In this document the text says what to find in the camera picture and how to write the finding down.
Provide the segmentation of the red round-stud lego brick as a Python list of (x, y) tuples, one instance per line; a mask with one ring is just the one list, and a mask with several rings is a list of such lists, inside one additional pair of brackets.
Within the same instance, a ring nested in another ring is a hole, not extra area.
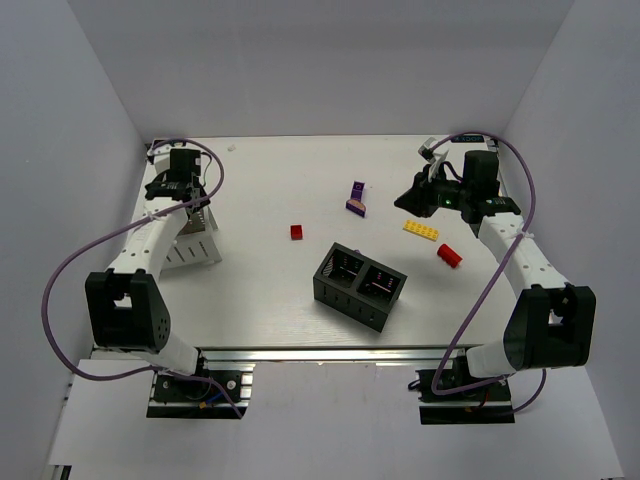
[(456, 269), (462, 262), (462, 257), (447, 244), (441, 244), (439, 246), (437, 255), (452, 269)]

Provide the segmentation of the small red lego brick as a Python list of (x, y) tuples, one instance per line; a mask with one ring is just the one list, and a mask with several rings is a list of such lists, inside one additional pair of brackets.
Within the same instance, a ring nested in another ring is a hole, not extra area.
[(299, 241), (304, 238), (303, 227), (300, 224), (290, 226), (290, 238), (293, 241)]

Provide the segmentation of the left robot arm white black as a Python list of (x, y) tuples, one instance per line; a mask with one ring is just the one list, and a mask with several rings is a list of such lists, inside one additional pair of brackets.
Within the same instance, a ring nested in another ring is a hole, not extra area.
[(168, 163), (145, 186), (142, 223), (104, 272), (91, 273), (85, 292), (95, 343), (133, 353), (152, 365), (191, 376), (199, 351), (172, 332), (169, 310), (157, 285), (174, 240), (203, 195), (200, 153), (173, 148)]

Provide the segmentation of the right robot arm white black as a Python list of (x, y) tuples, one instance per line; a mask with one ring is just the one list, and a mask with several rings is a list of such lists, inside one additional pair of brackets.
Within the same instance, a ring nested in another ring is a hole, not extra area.
[(520, 208), (500, 193), (496, 153), (471, 150), (463, 174), (450, 180), (445, 155), (421, 147), (427, 166), (394, 204), (420, 218), (438, 209), (460, 212), (493, 254), (517, 302), (502, 337), (465, 353), (471, 378), (505, 377), (522, 370), (577, 367), (590, 353), (596, 297), (559, 273), (528, 231)]

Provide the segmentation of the flat yellow lego plate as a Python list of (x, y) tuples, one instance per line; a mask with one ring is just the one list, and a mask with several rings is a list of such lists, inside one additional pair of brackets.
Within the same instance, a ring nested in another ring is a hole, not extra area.
[(439, 231), (437, 229), (413, 220), (407, 220), (403, 225), (403, 230), (433, 242), (437, 241), (439, 238)]

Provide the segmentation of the right blue table label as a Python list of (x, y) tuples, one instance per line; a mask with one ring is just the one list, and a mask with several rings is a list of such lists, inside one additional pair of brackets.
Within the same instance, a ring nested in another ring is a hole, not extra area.
[(484, 143), (485, 138), (480, 134), (462, 134), (453, 136), (450, 139), (451, 143)]

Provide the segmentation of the purple lego upright piece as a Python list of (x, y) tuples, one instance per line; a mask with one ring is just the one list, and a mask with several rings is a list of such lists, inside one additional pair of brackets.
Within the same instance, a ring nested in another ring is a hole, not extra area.
[(356, 201), (361, 202), (363, 197), (365, 183), (360, 181), (354, 181), (352, 185), (352, 190), (350, 194), (350, 198)]

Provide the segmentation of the purple pink lego slope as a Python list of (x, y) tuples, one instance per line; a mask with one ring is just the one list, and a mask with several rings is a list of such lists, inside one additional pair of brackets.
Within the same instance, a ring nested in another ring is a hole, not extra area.
[(350, 198), (345, 203), (345, 208), (352, 213), (364, 218), (366, 216), (366, 206), (358, 199)]

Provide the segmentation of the white two-compartment container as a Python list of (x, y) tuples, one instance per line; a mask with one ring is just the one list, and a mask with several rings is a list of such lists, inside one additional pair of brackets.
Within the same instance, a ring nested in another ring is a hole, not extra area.
[(175, 237), (162, 269), (221, 262), (222, 256), (214, 240), (217, 230), (218, 225), (209, 206), (196, 212)]

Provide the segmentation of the black two-compartment container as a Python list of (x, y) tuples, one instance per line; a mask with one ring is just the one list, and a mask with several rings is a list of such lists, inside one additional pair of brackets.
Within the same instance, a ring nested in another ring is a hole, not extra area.
[(313, 276), (314, 299), (381, 333), (407, 276), (334, 243)]

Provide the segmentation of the aluminium front rail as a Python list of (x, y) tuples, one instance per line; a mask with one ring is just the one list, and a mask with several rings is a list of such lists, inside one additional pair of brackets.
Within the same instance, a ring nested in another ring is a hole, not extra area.
[(409, 362), (440, 360), (443, 348), (204, 349), (211, 362)]

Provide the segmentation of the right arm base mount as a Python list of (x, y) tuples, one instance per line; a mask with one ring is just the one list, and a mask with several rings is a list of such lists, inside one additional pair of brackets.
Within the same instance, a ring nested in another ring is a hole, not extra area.
[(412, 363), (415, 377), (407, 385), (418, 399), (423, 426), (503, 425), (515, 422), (514, 405), (507, 380), (474, 386), (480, 382), (469, 374), (463, 353), (454, 353), (432, 389), (441, 358), (439, 351)]

